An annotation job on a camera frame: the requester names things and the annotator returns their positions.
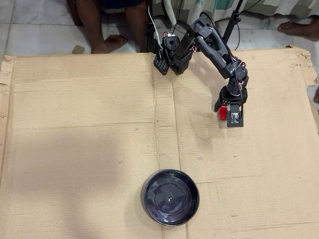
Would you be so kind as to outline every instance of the red block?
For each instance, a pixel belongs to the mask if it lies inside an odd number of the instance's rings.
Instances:
[[[219,108],[219,119],[220,120],[227,120],[227,107],[221,106]]]

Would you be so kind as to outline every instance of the black robotic arm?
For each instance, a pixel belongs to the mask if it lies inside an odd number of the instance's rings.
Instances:
[[[162,49],[156,46],[154,65],[165,75],[171,67],[182,74],[188,67],[192,57],[192,46],[196,46],[217,68],[224,79],[228,79],[217,100],[214,111],[221,106],[228,106],[227,126],[243,127],[243,104],[247,100],[246,85],[248,82],[247,69],[244,62],[233,56],[218,30],[209,24],[204,17],[200,17],[189,26],[183,39],[168,35],[163,37]]]

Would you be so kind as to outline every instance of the bare foot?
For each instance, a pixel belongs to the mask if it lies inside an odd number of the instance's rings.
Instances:
[[[311,41],[319,40],[319,26],[313,24],[298,24],[292,21],[281,24],[278,31],[287,35],[303,36]]]
[[[92,54],[106,54],[125,45],[128,40],[122,35],[110,35],[104,44],[94,47]]]

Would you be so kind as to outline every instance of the metal stand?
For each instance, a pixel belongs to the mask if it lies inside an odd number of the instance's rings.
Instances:
[[[154,39],[154,32],[155,28],[154,25],[150,19],[149,12],[148,12],[148,7],[150,6],[150,14],[153,16],[153,1],[148,0],[147,1],[147,16],[148,16],[148,22],[147,22],[147,46],[146,46],[146,52],[153,52],[153,39]]]
[[[227,25],[227,28],[225,30],[225,33],[224,33],[224,36],[223,36],[223,39],[225,41],[225,43],[228,42],[229,38],[230,38],[230,35],[234,29],[234,26],[237,25],[241,19],[239,18],[239,9],[241,7],[241,4],[243,3],[244,0],[239,0],[238,2],[238,5],[236,7],[236,9],[233,11],[233,14],[231,14],[231,17],[229,19],[229,22],[228,22],[228,25]]]

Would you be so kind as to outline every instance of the cardboard edge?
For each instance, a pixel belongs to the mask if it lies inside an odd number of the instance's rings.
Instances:
[[[13,68],[17,57],[3,57],[0,69],[0,186],[2,179],[4,150],[6,143],[7,124],[9,118],[10,91],[13,76]]]
[[[290,48],[296,51],[300,68],[303,72],[306,90],[307,90],[307,86],[311,86],[318,83],[318,77],[310,59],[310,52],[298,47],[294,47],[292,45],[287,46],[287,48],[288,49]],[[309,99],[309,104],[310,104],[311,111],[313,113],[314,123],[319,136],[319,112],[315,109],[315,106],[312,104],[310,99]]]

